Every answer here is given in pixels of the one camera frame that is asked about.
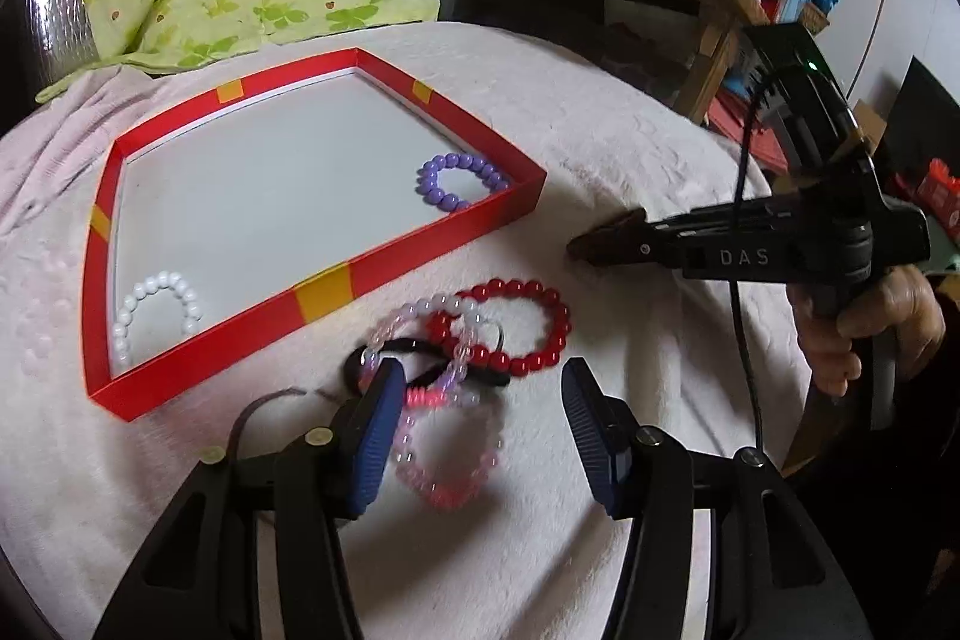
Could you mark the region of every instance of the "hand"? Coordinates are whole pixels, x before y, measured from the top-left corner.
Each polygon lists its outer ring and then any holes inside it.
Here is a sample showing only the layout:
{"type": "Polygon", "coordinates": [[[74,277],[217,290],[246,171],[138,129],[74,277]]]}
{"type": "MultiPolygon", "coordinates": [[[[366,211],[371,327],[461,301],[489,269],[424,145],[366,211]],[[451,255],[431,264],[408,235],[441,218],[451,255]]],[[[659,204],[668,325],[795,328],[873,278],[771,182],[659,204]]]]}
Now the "hand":
{"type": "Polygon", "coordinates": [[[786,295],[813,383],[831,396],[843,396],[848,381],[860,377],[860,359],[853,353],[851,340],[896,327],[896,376],[910,380],[930,363],[947,330],[933,288],[915,266],[894,268],[853,300],[835,321],[815,319],[813,303],[803,287],[787,286],[786,295]]]}

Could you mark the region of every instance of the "white blanket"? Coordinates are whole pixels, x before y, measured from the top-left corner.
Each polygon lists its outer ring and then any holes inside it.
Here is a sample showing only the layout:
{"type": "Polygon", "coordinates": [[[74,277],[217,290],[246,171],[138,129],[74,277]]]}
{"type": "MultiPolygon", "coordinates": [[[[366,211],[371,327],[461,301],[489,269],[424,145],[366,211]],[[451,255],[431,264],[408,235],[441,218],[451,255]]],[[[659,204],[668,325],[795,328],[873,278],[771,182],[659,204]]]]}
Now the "white blanket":
{"type": "MultiPolygon", "coordinates": [[[[642,204],[660,218],[730,199],[733,150],[564,50],[493,29],[423,23],[271,47],[149,83],[112,71],[74,86],[0,140],[0,165],[36,155],[37,140],[76,153],[78,145],[62,138],[85,139],[77,124],[109,131],[83,151],[90,161],[85,170],[77,153],[69,176],[56,166],[21,172],[0,191],[7,205],[0,212],[6,232],[0,236],[0,546],[65,640],[91,636],[196,453],[223,443],[246,403],[285,386],[339,392],[344,354],[373,321],[438,290],[491,276],[536,277],[558,287],[575,324],[563,357],[586,357],[601,386],[626,398],[640,421],[712,453],[731,455],[752,444],[726,287],[683,281],[659,268],[597,272],[563,255],[568,239],[622,208],[642,204]],[[80,271],[109,136],[234,77],[355,46],[443,92],[538,161],[548,178],[536,212],[289,335],[136,422],[123,423],[88,401],[78,348],[80,271]],[[127,91],[123,100],[110,95],[114,81],[127,91]],[[88,97],[102,111],[91,109],[88,97]],[[27,213],[16,212],[11,205],[22,207],[16,197],[28,175],[44,196],[27,213]]],[[[755,167],[750,187],[765,189],[755,167]]],[[[744,286],[743,299],[767,448],[780,462],[809,373],[782,287],[744,286]]],[[[541,330],[535,314],[508,303],[499,315],[508,352],[531,349],[541,330]]],[[[502,465],[465,509],[427,509],[388,467],[376,504],[342,532],[366,637],[600,636],[628,525],[608,520],[590,499],[559,380],[558,366],[506,389],[502,465]]],[[[242,452],[282,447],[328,420],[331,410],[315,396],[275,402],[251,421],[242,452]]],[[[700,596],[688,612],[702,612],[708,560],[696,544],[692,580],[700,596]]],[[[265,636],[272,638],[280,634],[270,590],[262,592],[265,636]]]]}

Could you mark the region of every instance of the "red tray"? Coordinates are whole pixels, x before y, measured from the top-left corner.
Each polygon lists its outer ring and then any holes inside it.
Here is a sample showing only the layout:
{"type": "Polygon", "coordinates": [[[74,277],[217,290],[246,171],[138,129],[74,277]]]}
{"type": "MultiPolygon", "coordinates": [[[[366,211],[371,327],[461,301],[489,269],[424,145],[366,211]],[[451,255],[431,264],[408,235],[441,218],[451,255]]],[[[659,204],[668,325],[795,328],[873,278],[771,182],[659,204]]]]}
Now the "red tray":
{"type": "MultiPolygon", "coordinates": [[[[413,194],[413,176],[409,189],[413,194]]],[[[362,49],[344,49],[304,58],[227,82],[214,90],[154,116],[117,138],[107,156],[90,217],[80,297],[80,337],[88,396],[125,420],[133,420],[157,405],[220,372],[293,330],[320,319],[376,287],[394,280],[472,239],[526,215],[536,207],[546,172],[488,125],[362,49]],[[224,108],[264,101],[267,92],[296,86],[324,74],[361,73],[366,81],[392,95],[407,109],[458,146],[496,162],[512,186],[462,210],[373,247],[342,263],[288,287],[235,316],[202,330],[132,369],[112,376],[109,329],[112,325],[112,255],[110,244],[122,172],[128,158],[150,145],[184,131],[190,124],[224,108]]]]}

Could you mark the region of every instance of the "yellow tape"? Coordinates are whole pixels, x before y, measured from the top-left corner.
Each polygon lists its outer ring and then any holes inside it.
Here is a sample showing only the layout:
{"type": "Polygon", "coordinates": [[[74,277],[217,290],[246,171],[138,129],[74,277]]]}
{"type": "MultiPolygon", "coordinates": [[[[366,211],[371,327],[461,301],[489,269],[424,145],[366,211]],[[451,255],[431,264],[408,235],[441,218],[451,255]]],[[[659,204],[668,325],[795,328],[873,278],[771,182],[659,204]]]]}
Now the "yellow tape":
{"type": "Polygon", "coordinates": [[[100,209],[97,204],[93,205],[93,211],[90,213],[90,227],[100,235],[104,242],[110,242],[110,218],[100,209]]]}
{"type": "Polygon", "coordinates": [[[294,286],[296,303],[301,308],[304,323],[321,319],[325,314],[340,309],[353,301],[348,263],[338,263],[294,286]]]}
{"type": "Polygon", "coordinates": [[[217,87],[217,100],[221,104],[226,104],[228,101],[234,100],[234,98],[243,97],[243,80],[234,79],[232,82],[224,82],[223,85],[217,87]]]}
{"type": "Polygon", "coordinates": [[[430,97],[433,95],[433,88],[429,88],[421,81],[415,79],[413,92],[420,101],[424,102],[424,104],[429,104],[430,97]]]}

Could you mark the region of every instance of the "black cable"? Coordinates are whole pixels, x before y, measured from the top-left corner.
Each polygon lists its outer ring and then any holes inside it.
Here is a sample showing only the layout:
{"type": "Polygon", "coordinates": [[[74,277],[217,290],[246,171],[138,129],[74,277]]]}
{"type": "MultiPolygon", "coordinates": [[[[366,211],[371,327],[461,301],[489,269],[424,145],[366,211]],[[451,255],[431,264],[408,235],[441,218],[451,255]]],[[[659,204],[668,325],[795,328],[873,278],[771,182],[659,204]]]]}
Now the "black cable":
{"type": "MultiPolygon", "coordinates": [[[[747,185],[747,166],[750,164],[750,142],[754,133],[754,124],[757,122],[757,113],[760,111],[760,101],[763,95],[770,90],[774,83],[774,76],[768,76],[757,86],[757,91],[751,98],[747,109],[747,119],[743,124],[743,137],[740,140],[740,162],[736,170],[736,187],[733,190],[733,208],[731,208],[730,233],[736,237],[740,226],[740,209],[743,206],[743,190],[747,185]]],[[[747,346],[747,335],[743,329],[743,311],[740,307],[740,285],[736,280],[730,281],[730,308],[733,316],[733,333],[736,336],[736,347],[740,353],[740,363],[743,365],[743,375],[747,381],[747,394],[750,395],[750,407],[754,413],[754,442],[755,447],[763,453],[763,413],[760,410],[760,396],[757,395],[757,378],[754,367],[750,362],[750,348],[747,346]]]]}

